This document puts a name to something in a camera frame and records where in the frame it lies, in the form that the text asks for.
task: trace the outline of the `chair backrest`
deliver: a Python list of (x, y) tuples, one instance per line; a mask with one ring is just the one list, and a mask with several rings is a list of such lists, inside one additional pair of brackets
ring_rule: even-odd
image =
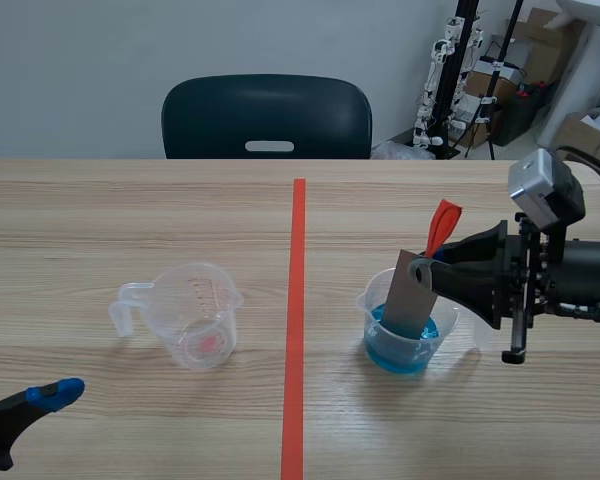
[[(371, 107), (342, 80), (228, 75), (187, 80), (162, 107), (167, 158), (369, 158)], [(249, 151), (247, 142), (293, 151)]]

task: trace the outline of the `measuring cup handle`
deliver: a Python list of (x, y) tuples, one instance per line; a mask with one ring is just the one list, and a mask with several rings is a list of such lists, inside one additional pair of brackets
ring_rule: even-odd
[(138, 290), (146, 290), (153, 287), (153, 283), (128, 283), (118, 290), (118, 300), (109, 305), (109, 316), (120, 337), (131, 337), (133, 335), (132, 308), (147, 308), (147, 303), (139, 298)]

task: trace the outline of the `cup with blue liquid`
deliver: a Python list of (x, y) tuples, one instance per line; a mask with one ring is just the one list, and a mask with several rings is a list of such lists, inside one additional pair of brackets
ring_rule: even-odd
[(356, 306), (364, 312), (364, 345), (369, 357), (386, 370), (415, 373), (424, 370), (444, 339), (460, 318), (460, 307), (438, 297), (431, 316), (419, 338), (400, 336), (382, 325), (384, 305), (395, 268), (378, 273), (357, 298)]

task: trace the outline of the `plastic measuring cup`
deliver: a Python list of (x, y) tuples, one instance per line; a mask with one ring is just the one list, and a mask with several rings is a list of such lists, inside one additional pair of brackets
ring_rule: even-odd
[(224, 270), (190, 263), (167, 270), (153, 283), (123, 285), (109, 315), (118, 335), (129, 337), (131, 309), (139, 309), (179, 365), (203, 369), (221, 364), (235, 348), (235, 311), (243, 302)]
[(395, 268), (390, 268), (373, 277), (364, 293), (357, 298), (356, 306), (365, 314), (364, 345), (369, 357), (392, 372), (414, 373), (426, 368), (444, 339), (453, 331), (461, 308), (451, 300), (438, 297), (423, 332), (423, 337), (428, 338), (396, 335), (382, 326), (379, 308), (387, 300), (394, 271)]

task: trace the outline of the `red handle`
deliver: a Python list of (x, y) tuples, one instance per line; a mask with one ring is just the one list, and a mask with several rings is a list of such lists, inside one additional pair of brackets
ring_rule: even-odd
[(438, 205), (438, 210), (431, 220), (429, 228), (429, 241), (427, 242), (427, 251), (425, 257), (432, 258), (438, 249), (447, 241), (460, 220), (462, 207), (446, 200), (442, 200)]

